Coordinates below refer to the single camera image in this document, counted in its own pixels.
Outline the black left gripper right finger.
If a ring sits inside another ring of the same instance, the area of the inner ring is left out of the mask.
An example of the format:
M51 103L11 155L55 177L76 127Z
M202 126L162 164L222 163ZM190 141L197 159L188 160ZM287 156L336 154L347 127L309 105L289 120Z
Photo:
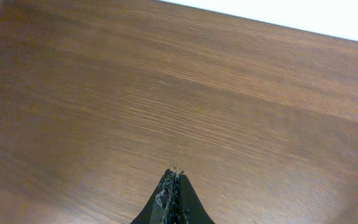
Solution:
M178 176L175 196L175 223L179 224L214 224L189 178L182 174Z

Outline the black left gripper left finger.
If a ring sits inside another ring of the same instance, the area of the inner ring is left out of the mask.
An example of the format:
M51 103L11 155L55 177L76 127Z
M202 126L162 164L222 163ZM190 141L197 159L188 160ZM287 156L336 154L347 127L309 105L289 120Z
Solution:
M131 224L161 224L173 220L175 172L167 169L141 212Z

